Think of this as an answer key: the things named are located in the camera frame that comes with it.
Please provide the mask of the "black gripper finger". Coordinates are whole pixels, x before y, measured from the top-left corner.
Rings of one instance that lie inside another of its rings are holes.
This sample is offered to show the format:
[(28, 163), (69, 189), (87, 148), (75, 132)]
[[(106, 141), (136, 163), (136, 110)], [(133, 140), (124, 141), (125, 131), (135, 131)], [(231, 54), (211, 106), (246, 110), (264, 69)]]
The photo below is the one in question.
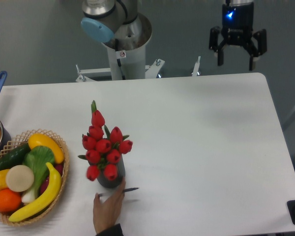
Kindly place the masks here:
[[(219, 43), (218, 42), (218, 36), (222, 35), (223, 40)], [(215, 53), (217, 53), (217, 65), (222, 66), (224, 64), (224, 52), (223, 48), (226, 46), (226, 43), (228, 42), (228, 35), (227, 35), (227, 29), (226, 27), (213, 27), (210, 29), (210, 35), (209, 35), (209, 49), (213, 50)]]
[(255, 33), (249, 31), (244, 36), (243, 48), (249, 54), (249, 71), (255, 68), (255, 58), (262, 56), (267, 52), (267, 31), (266, 29), (259, 30)]

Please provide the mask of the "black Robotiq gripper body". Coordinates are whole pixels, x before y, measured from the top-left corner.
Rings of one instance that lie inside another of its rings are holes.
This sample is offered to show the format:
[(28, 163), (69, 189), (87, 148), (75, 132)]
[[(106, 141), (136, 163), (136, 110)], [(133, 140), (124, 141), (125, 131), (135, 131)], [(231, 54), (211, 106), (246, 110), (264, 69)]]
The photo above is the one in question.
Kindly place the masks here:
[(243, 46), (251, 41), (254, 3), (227, 2), (222, 5), (221, 34), (228, 45)]

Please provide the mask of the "dark sleeve forearm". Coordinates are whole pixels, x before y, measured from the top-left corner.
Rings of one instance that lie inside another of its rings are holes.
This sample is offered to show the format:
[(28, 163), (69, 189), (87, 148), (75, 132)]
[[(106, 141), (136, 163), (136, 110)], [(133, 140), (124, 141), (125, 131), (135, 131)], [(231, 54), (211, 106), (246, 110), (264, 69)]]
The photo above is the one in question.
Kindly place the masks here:
[(112, 227), (109, 227), (100, 233), (96, 234), (97, 236), (124, 236), (122, 227), (120, 224), (116, 224)]

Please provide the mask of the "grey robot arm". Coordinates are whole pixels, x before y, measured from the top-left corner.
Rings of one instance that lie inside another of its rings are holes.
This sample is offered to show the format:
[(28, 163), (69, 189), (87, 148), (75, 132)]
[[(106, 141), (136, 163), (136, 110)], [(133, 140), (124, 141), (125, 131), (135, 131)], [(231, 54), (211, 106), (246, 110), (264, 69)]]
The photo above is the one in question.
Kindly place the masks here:
[[(144, 46), (151, 38), (149, 20), (138, 12), (136, 0), (85, 0), (81, 27), (93, 40), (114, 51), (130, 51)], [(254, 2), (227, 0), (222, 5), (222, 27), (210, 29), (208, 48), (217, 54), (217, 64), (224, 63), (226, 45), (243, 47), (250, 56), (249, 70), (254, 59), (267, 51), (266, 30), (253, 31)]]

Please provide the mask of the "person's hand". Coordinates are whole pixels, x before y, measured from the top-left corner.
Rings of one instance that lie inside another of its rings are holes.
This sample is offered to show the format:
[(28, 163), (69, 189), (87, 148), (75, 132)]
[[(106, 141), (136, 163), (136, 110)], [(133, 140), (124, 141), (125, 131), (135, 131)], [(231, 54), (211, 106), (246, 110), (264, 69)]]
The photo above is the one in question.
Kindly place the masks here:
[(124, 199), (125, 179), (123, 178), (118, 189), (105, 202), (100, 201), (96, 193), (93, 201), (93, 224), (96, 235), (114, 226), (121, 213)]

